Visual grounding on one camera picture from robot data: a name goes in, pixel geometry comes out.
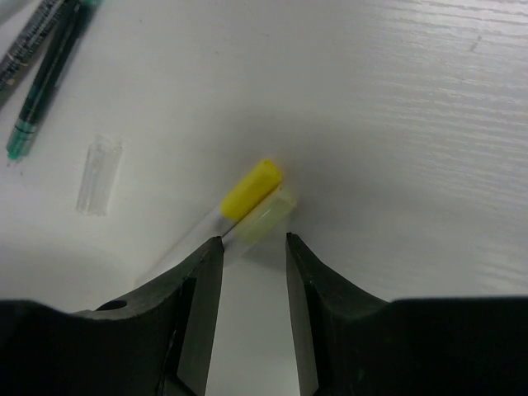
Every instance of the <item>green pen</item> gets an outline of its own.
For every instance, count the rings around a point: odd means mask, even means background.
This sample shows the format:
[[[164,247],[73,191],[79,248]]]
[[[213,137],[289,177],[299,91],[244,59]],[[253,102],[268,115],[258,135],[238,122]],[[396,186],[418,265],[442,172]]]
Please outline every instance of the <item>green pen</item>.
[[[40,124],[73,58],[77,43],[80,42],[99,2],[76,0],[64,10],[7,142],[7,157],[10,160],[21,160],[29,153]]]

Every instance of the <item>screw hole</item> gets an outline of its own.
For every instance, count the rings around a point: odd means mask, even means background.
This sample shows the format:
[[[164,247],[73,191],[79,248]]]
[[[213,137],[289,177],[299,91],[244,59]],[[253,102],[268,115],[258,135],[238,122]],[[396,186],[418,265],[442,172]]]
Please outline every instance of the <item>screw hole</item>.
[[[113,301],[108,301],[106,304],[100,306],[96,311],[113,311],[114,309],[126,307],[126,301],[122,299],[115,299]]]

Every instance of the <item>tabletop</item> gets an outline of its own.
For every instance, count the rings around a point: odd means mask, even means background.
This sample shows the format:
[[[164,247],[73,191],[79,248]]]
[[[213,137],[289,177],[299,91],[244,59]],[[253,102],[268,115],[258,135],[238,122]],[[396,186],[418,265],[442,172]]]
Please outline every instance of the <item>tabletop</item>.
[[[0,27],[10,45],[31,4]],[[0,297],[93,309],[134,287],[259,160],[299,208],[226,268],[210,395],[299,393],[284,234],[383,299],[528,290],[521,0],[113,0],[30,156],[0,161]],[[33,70],[0,112],[0,144]],[[123,142],[105,217],[87,149]]]

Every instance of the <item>white table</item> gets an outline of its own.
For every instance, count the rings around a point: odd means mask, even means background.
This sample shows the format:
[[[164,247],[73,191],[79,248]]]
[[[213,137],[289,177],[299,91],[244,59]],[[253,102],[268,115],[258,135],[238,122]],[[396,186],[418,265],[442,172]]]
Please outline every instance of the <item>white table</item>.
[[[493,0],[105,2],[30,157],[0,166],[0,297],[124,294],[264,157],[299,191],[289,230],[369,292],[525,294],[527,22]],[[96,134],[125,147],[105,218],[74,209]],[[225,270],[210,395],[299,392],[283,245]]]

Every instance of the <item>white surface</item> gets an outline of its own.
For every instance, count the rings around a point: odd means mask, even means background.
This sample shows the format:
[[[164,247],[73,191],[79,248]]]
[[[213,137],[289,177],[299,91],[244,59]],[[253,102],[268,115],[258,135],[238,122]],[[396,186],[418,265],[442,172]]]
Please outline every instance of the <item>white surface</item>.
[[[290,230],[366,290],[525,294],[527,22],[521,0],[105,2],[23,174],[0,168],[0,297],[123,294],[263,157],[299,189]],[[125,142],[104,219],[75,212],[95,134]],[[296,392],[261,253],[226,269],[211,395]]]

